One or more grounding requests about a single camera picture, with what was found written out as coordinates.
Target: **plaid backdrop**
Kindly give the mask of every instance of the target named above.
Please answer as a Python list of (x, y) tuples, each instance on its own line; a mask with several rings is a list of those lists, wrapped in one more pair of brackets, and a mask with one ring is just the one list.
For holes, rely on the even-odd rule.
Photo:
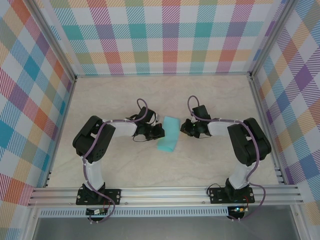
[(320, 236), (320, 0), (300, 0), (259, 71), (259, 94), (285, 173)]
[(75, 71), (117, 75), (247, 72), (280, 1), (50, 0), (55, 16), (37, 2)]
[(71, 80), (22, 0), (0, 1), (0, 240), (18, 238), (42, 187)]

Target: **black mounting plate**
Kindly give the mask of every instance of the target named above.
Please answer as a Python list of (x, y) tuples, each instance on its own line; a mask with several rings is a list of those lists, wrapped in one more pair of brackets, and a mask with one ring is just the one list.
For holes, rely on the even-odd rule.
[[(104, 189), (104, 195), (111, 198), (114, 201), (115, 205), (120, 204), (121, 189), (106, 188)], [(76, 205), (105, 205), (106, 207), (109, 205), (108, 201), (104, 197), (102, 197), (101, 200), (98, 201), (96, 198), (92, 198), (91, 196), (89, 196), (83, 187), (80, 187), (80, 189), (78, 190), (75, 204)]]
[(211, 204), (246, 204), (247, 199), (244, 196), (248, 198), (249, 204), (253, 204), (255, 202), (254, 192), (251, 187), (248, 187), (243, 196), (238, 197), (235, 201), (229, 200), (223, 187), (210, 187), (209, 196)]

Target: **aluminum rail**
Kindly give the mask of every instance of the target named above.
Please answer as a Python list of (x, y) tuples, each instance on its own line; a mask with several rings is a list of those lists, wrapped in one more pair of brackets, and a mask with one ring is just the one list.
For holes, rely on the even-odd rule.
[[(299, 205), (302, 196), (296, 185), (265, 185), (264, 205)], [(120, 205), (116, 207), (196, 207), (196, 206), (236, 206), (239, 204), (210, 204), (206, 186), (194, 187), (123, 187)], [(253, 187), (255, 203), (263, 197), (259, 187)], [(98, 208), (98, 205), (76, 205), (78, 188), (35, 188), (29, 201), (29, 208)]]

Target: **teal foam block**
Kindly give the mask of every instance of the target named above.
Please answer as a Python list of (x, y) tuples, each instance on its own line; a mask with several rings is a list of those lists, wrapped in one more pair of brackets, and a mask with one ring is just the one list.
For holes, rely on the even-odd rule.
[(165, 136), (159, 139), (157, 148), (160, 151), (172, 153), (179, 138), (180, 119), (165, 116), (162, 128)]

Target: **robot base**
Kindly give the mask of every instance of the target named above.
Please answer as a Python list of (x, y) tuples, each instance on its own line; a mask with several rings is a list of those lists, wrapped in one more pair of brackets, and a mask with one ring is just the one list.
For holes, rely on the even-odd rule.
[(209, 195), (211, 204), (253, 204), (255, 202), (254, 192), (251, 187), (246, 187), (242, 195), (236, 197), (234, 201), (229, 199), (224, 187), (210, 187)]
[[(111, 198), (114, 201), (115, 205), (120, 204), (121, 189), (114, 189), (114, 188), (107, 189), (107, 188), (105, 188), (105, 185), (103, 184), (103, 186), (98, 190), (98, 192)], [(80, 187), (80, 189), (78, 190), (75, 204), (76, 205), (87, 205), (87, 206), (108, 205), (109, 202), (107, 199), (98, 195), (97, 193), (95, 193), (94, 191), (92, 191), (91, 189), (86, 187), (86, 185), (83, 184), (82, 187)]]

